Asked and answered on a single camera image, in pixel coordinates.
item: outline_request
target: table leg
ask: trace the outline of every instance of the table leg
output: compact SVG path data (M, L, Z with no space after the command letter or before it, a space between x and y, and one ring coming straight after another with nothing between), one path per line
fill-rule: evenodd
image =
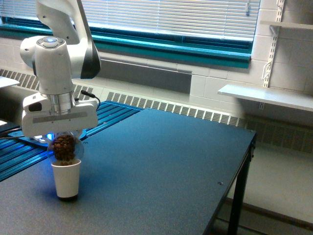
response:
M248 152L248 156L246 157L245 163L237 176L227 235L237 234L241 208L242 208L243 201L244 201L246 181L247 181L249 166L250 166L251 157L252 157L251 154L252 153L251 153L251 148L250 148Z

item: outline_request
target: window blind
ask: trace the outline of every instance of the window blind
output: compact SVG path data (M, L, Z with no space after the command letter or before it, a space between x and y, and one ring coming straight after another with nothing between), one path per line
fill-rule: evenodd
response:
M90 26L253 41L260 0L82 0ZM36 19L35 0L0 0L1 16Z

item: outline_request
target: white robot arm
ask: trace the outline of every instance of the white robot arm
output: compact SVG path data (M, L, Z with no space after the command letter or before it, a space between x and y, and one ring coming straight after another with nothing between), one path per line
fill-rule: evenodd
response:
M72 78L91 79L101 68L81 0L37 0L37 16L53 37L21 44L21 57L39 79L39 93L24 99L25 136L79 131L97 125L96 100L75 101Z

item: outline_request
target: wall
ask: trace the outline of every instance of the wall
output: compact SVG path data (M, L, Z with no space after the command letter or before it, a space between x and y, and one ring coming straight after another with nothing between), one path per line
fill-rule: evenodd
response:
M313 2L311 0L286 0L283 21L313 24L312 12ZM277 6L275 0L261 0L252 60L247 70L216 66L199 67L151 58L113 54L107 51L101 52L101 57L104 61L116 61L171 70L178 72L178 75L179 72L189 72L192 74L190 95L169 92L158 88L137 86L132 84L131 81L125 83L112 79L103 79L103 85L134 93L153 94L164 99L230 113L251 114L301 125L313 125L310 121L313 118L313 114L306 111L272 105L266 105L264 110L259 110L257 102L242 101L217 94L217 91L228 83L248 83L262 86L262 70L268 59L272 33L268 25L261 25L259 22L260 20L274 21L276 13ZM20 40L0 38L0 67L30 71L20 58L20 43ZM313 31L281 30L270 86L313 94Z

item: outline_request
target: white shelf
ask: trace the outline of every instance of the white shelf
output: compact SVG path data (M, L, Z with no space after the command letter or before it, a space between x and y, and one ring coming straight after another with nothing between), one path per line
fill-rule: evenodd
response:
M18 81L6 77L1 77L0 76L0 88L2 87L9 87L9 86L14 86L19 84Z
M232 84L221 88L218 94L313 112L313 96L308 94Z
M274 22L274 21L260 21L260 24L267 24L270 26L283 27L283 28L296 28L296 29L309 29L313 30L312 24L301 23L286 23L286 22Z

